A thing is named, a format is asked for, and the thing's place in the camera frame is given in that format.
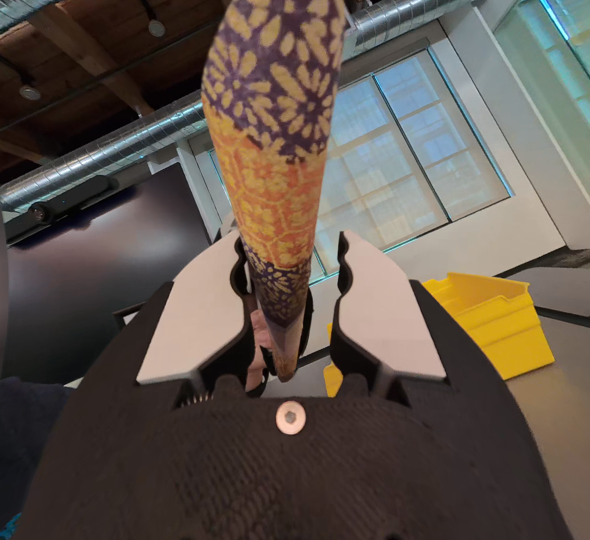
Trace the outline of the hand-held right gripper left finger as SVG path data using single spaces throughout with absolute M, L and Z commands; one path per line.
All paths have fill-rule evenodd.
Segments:
M 190 380 L 204 395 L 229 374 L 246 385 L 255 342 L 245 265 L 240 234 L 232 231 L 182 269 L 137 373 L 138 384 Z

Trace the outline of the large window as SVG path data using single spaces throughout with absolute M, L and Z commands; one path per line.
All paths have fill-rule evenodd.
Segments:
M 336 272 L 352 229 L 393 250 L 511 196 L 431 46 L 337 91 L 311 282 Z

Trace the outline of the patterned origami paper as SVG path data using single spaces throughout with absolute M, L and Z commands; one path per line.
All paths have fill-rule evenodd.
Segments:
M 201 100 L 277 377 L 296 372 L 342 64 L 344 0 L 230 0 Z

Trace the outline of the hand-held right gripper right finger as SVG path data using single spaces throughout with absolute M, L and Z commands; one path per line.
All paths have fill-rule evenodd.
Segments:
M 443 362 L 402 269 L 351 230 L 340 233 L 337 259 L 330 356 L 340 372 L 363 376 L 380 397 L 402 377 L 444 382 Z

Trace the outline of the yellow plastic bin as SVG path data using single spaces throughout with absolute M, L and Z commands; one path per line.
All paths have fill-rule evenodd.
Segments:
M 410 280 L 449 381 L 475 348 L 509 380 L 554 362 L 528 283 L 451 272 Z

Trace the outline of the black video bar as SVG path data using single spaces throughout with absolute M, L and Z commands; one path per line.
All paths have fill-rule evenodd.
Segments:
M 119 187 L 120 183 L 114 177 L 98 175 L 46 202 L 33 203 L 24 213 L 5 223 L 7 245 L 11 246 L 54 225 L 97 199 L 113 194 Z

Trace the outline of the person's left hand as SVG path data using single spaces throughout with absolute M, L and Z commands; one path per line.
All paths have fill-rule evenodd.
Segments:
M 271 350 L 271 337 L 261 309 L 253 311 L 250 315 L 254 333 L 255 354 L 248 367 L 246 392 L 250 393 L 257 389 L 263 381 L 265 371 L 268 370 L 263 351 Z

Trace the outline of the large dark display screen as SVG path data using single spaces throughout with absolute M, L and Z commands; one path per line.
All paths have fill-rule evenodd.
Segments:
M 113 313 L 147 301 L 209 245 L 177 162 L 11 246 L 1 377 L 82 377 L 119 332 Z

